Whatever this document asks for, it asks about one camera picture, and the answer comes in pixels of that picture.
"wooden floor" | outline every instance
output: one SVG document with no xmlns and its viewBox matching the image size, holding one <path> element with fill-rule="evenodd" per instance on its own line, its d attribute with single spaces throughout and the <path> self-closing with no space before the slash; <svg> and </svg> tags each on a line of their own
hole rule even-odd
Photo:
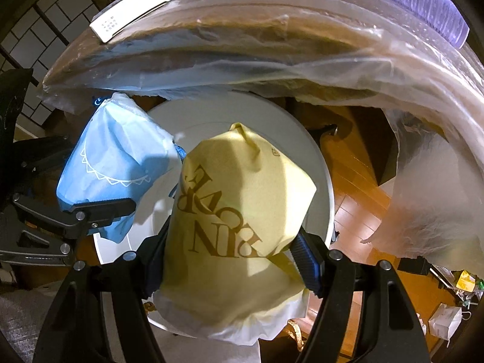
<svg viewBox="0 0 484 363">
<path fill-rule="evenodd" d="M 299 105 L 296 116 L 307 128 L 316 128 L 316 124 L 338 124 L 338 135 L 324 136 L 320 142 L 335 192 L 335 227 L 340 232 L 339 239 L 332 248 L 341 250 L 355 262 L 374 265 L 381 259 L 387 259 L 397 267 L 398 258 L 375 250 L 371 244 L 361 243 L 361 239 L 371 236 L 380 225 L 390 198 L 377 186 L 351 109 L 306 104 Z M 439 289 L 438 282 L 432 276 L 401 271 L 398 274 L 415 310 L 426 325 L 440 303 L 454 304 L 451 294 Z M 320 304 L 320 299 L 315 296 L 311 298 L 307 317 L 299 321 L 303 333 L 309 333 Z M 361 293 L 357 292 L 353 297 L 350 320 L 341 350 L 348 357 L 353 353 L 360 311 Z M 426 339 L 429 350 L 438 342 L 428 332 Z"/>
</svg>

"yellow package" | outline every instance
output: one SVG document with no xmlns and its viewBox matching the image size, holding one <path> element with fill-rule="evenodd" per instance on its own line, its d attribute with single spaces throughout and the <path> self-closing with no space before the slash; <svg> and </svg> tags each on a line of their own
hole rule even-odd
<svg viewBox="0 0 484 363">
<path fill-rule="evenodd" d="M 253 345 L 306 315 L 308 291 L 282 250 L 316 187 L 240 123 L 183 161 L 158 312 L 186 335 Z"/>
<path fill-rule="evenodd" d="M 459 281 L 457 281 L 457 288 L 467 292 L 472 292 L 476 286 L 476 279 L 471 276 L 467 270 L 463 270 L 460 274 Z"/>
</svg>

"plastic sheet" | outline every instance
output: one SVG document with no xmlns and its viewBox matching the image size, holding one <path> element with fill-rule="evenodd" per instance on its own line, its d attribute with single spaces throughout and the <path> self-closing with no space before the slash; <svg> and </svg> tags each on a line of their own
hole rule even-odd
<svg viewBox="0 0 484 363">
<path fill-rule="evenodd" d="M 456 50 L 391 0 L 174 0 L 107 44 L 86 30 L 45 77 L 42 98 L 78 113 L 92 95 L 113 90 L 175 99 L 235 88 L 423 117 L 442 127 L 447 141 L 425 136 L 430 142 L 421 145 L 438 151 L 426 152 L 429 159 L 396 184 L 390 216 L 398 217 L 385 220 L 371 241 L 390 253 L 420 253 L 483 276 L 483 71 L 468 47 Z M 434 159 L 440 152 L 458 160 L 455 174 Z M 418 151 L 415 156 L 424 159 Z M 400 160 L 397 180 L 415 165 Z M 433 184 L 423 195 L 428 206 L 417 211 L 423 200 L 398 187 L 424 173 Z M 452 195 L 456 187 L 459 195 Z M 447 203 L 433 208 L 442 190 Z M 395 236 L 405 245 L 389 244 Z"/>
</svg>

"white box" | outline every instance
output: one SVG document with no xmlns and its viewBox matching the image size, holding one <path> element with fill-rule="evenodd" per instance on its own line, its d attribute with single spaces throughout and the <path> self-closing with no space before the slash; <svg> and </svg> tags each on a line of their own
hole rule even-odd
<svg viewBox="0 0 484 363">
<path fill-rule="evenodd" d="M 168 1 L 171 0 L 116 0 L 94 17 L 90 27 L 102 42 L 108 42 L 126 25 Z"/>
</svg>

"white scalloped pattern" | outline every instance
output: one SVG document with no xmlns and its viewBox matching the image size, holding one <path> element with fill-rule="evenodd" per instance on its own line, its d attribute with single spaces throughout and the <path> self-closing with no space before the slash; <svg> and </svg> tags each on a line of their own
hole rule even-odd
<svg viewBox="0 0 484 363">
<path fill-rule="evenodd" d="M 86 142 L 84 142 L 84 148 L 81 150 L 80 155 L 82 157 L 82 163 L 86 164 L 87 173 L 94 173 L 98 180 L 107 180 L 108 183 L 111 185 L 122 184 L 124 185 L 124 187 L 129 187 L 131 184 L 141 185 L 143 182 L 149 183 L 151 181 L 151 178 L 148 175 L 144 175 L 143 177 L 137 178 L 135 180 L 119 180 L 117 178 L 111 178 L 102 173 L 99 173 L 89 164 L 88 158 L 86 156 Z"/>
</svg>

